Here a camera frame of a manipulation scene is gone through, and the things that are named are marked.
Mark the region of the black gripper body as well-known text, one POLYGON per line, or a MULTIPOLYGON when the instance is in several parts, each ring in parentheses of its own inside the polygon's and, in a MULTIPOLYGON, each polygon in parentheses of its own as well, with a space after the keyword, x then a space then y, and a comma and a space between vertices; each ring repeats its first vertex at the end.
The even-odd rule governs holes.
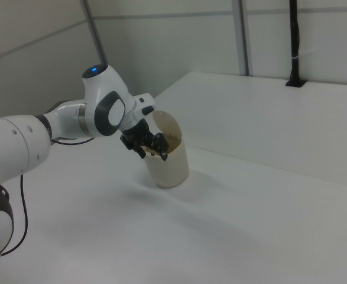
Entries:
POLYGON ((128 130, 122 130, 121 141, 128 150, 138 150, 141 147, 148 147, 155 150, 155 135, 150 132, 149 125, 143 118, 135 126, 128 130))

